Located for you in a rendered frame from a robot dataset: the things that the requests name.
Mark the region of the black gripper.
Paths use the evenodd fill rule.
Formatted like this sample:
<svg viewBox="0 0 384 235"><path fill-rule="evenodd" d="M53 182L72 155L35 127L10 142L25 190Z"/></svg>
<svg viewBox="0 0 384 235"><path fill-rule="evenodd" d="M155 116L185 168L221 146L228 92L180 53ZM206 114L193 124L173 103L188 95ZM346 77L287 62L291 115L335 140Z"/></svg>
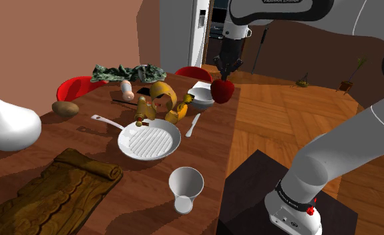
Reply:
<svg viewBox="0 0 384 235"><path fill-rule="evenodd" d="M243 39L229 39L227 37L222 39L220 52L213 58L222 81L227 80L227 77L243 64L240 58L242 44Z"/></svg>

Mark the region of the red apple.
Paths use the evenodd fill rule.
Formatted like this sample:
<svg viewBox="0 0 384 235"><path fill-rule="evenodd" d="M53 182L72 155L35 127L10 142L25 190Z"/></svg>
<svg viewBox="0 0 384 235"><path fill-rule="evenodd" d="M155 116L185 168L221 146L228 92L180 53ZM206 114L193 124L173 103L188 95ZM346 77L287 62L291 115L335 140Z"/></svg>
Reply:
<svg viewBox="0 0 384 235"><path fill-rule="evenodd" d="M229 80L216 79L212 82L210 91L216 103L226 103L234 93L234 84Z"/></svg>

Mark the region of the white bowl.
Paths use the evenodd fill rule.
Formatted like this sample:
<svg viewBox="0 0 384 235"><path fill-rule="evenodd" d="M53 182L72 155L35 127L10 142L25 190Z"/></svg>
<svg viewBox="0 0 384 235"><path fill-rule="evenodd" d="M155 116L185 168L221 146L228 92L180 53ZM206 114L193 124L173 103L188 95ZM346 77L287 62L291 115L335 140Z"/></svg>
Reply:
<svg viewBox="0 0 384 235"><path fill-rule="evenodd" d="M195 85L188 90L188 94L194 96L194 100L191 103L197 109L207 109L212 107L214 100L212 99L210 83L203 81L197 81Z"/></svg>

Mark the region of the dark broom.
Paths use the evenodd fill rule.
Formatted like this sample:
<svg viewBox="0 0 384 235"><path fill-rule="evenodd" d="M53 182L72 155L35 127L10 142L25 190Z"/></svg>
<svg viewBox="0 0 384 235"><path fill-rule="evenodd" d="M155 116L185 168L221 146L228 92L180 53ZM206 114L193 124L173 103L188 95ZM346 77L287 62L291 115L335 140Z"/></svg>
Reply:
<svg viewBox="0 0 384 235"><path fill-rule="evenodd" d="M260 50L261 50L261 47L264 43L264 40L265 40L265 37L266 37L266 34L268 32L268 28L269 28L269 25L265 25L264 27L264 31L263 31L263 34L262 34L262 38L260 40L260 44L258 46L258 51L257 51L257 54L256 54L256 57L255 57L255 60L254 60L254 64L252 66L252 70L251 70L251 74L253 75L254 74L254 70L256 69L256 64L257 64L257 61L258 61L258 58L259 58L259 55L260 55Z"/></svg>

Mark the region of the white refrigerator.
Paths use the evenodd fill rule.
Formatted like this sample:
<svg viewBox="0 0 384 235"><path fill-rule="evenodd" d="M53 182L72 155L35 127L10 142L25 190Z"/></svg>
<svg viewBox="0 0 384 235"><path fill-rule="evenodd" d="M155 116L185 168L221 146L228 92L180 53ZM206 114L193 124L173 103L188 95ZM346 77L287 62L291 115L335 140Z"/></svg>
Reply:
<svg viewBox="0 0 384 235"><path fill-rule="evenodd" d="M210 0L160 0L160 67L202 65Z"/></svg>

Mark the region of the yellow banana peel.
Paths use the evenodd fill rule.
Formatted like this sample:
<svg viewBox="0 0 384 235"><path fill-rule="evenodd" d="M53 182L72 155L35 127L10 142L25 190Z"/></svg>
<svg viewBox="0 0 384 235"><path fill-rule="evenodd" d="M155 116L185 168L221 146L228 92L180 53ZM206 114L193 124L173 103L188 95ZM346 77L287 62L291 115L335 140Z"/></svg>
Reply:
<svg viewBox="0 0 384 235"><path fill-rule="evenodd" d="M168 96L168 101L165 104L168 112L164 119L172 124L176 124L185 117L186 112L188 111L188 104L194 101L194 95L187 93L183 96L183 100L177 105L178 98L175 91L167 83L157 81L150 87L150 97L152 102L148 106L148 118L151 120L156 118L157 105L155 99L159 95Z"/></svg>

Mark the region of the white knife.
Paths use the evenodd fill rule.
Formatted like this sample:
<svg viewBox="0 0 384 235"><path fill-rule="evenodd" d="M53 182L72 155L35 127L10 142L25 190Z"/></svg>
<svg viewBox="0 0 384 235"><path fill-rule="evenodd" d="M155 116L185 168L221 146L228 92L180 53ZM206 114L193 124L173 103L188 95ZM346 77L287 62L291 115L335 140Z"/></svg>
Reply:
<svg viewBox="0 0 384 235"><path fill-rule="evenodd" d="M189 129L189 130L186 132L186 134L185 134L185 136L186 136L187 138L189 138L189 137L192 135L193 129L194 129L194 127L195 127L195 125L196 125L196 123L197 123L199 117L200 117L200 114L199 114L199 113L196 114L196 116L194 117L194 119L193 119L193 121L192 121L192 124L191 124L191 126L190 126L190 129Z"/></svg>

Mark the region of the small yellow plant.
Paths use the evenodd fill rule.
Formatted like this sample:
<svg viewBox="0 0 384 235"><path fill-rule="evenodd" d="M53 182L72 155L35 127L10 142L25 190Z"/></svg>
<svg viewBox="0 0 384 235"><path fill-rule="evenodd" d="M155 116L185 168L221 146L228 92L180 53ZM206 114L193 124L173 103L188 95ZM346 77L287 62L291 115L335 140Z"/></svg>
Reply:
<svg viewBox="0 0 384 235"><path fill-rule="evenodd" d="M309 86L309 83L307 81L307 77L308 77L308 72L306 72L306 74L299 80L297 80L295 82L295 84L299 87L308 87Z"/></svg>

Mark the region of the beige salt shaker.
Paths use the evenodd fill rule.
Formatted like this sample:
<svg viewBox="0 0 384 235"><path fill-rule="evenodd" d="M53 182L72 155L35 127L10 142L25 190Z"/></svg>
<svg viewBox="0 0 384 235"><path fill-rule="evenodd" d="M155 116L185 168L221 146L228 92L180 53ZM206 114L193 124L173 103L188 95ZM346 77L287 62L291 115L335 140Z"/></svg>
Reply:
<svg viewBox="0 0 384 235"><path fill-rule="evenodd" d="M128 80L123 80L120 83L120 89L122 91L122 98L124 101L132 101L134 99L134 93L132 92L132 85Z"/></svg>

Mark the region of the black pen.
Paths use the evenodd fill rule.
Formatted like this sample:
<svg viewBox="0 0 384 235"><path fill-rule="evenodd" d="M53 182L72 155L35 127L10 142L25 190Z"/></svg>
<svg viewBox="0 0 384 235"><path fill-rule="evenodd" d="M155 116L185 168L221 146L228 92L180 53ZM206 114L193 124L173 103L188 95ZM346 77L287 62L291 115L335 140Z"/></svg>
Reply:
<svg viewBox="0 0 384 235"><path fill-rule="evenodd" d="M135 105L135 106L138 105L137 103L132 103L132 102L128 102L128 101L122 101L122 100L118 100L118 99L113 99L112 101L113 102L118 102L118 103L123 103L123 104L128 104L128 105Z"/></svg>

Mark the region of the dark robot stand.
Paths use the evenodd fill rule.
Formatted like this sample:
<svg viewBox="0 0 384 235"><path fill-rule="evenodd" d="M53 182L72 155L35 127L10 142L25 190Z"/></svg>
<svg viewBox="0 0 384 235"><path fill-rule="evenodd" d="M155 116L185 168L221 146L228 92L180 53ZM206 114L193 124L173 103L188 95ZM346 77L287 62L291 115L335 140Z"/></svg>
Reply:
<svg viewBox="0 0 384 235"><path fill-rule="evenodd" d="M261 151L255 151L225 180L216 235L289 235L286 224L301 231L301 223L279 214L271 221L265 196L288 171ZM317 194L315 214L321 216L321 235L355 235L358 214L325 192Z"/></svg>

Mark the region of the white cup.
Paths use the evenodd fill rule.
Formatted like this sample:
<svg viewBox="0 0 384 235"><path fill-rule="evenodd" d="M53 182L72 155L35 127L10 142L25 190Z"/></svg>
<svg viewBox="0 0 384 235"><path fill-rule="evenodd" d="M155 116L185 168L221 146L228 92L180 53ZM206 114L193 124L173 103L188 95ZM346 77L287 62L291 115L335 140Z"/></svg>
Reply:
<svg viewBox="0 0 384 235"><path fill-rule="evenodd" d="M204 178L194 168L180 167L170 174L168 184L175 197L175 211L188 214L193 209L194 199L204 188Z"/></svg>

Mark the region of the wooden dining table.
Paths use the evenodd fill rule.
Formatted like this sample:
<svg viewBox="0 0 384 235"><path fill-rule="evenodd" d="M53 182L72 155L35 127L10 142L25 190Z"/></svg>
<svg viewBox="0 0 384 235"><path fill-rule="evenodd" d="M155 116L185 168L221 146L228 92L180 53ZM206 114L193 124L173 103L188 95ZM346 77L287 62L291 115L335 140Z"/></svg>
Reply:
<svg viewBox="0 0 384 235"><path fill-rule="evenodd" d="M66 148L85 156L119 165L123 178L102 200L78 235L214 235L234 133L239 92L224 104L201 111L189 109L178 122L185 134L196 114L192 135L162 160L141 162L123 155L117 145L120 129L91 119L99 115L121 126L130 124L135 109L113 102L120 87L109 83L78 99L79 113L70 119L47 113L36 143L19 152L0 152L0 204L38 177ZM168 180L179 167L190 166L204 177L204 189L189 214L178 214Z"/></svg>

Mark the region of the brown potato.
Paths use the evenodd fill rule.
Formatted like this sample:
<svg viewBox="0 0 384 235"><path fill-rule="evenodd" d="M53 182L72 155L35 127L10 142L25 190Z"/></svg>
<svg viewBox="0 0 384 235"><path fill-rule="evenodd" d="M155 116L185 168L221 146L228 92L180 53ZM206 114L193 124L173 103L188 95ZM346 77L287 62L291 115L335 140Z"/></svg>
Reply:
<svg viewBox="0 0 384 235"><path fill-rule="evenodd" d="M56 101L51 107L54 113L65 118L73 117L79 112L79 107L70 101Z"/></svg>

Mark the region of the white vase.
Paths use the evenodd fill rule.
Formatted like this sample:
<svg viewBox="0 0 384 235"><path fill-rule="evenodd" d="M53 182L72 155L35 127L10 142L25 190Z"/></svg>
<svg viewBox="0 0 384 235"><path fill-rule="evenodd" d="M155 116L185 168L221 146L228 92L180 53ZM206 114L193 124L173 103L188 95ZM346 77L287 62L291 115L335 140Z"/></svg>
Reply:
<svg viewBox="0 0 384 235"><path fill-rule="evenodd" d="M0 99L0 150L13 152L28 148L41 134L40 117L31 109Z"/></svg>

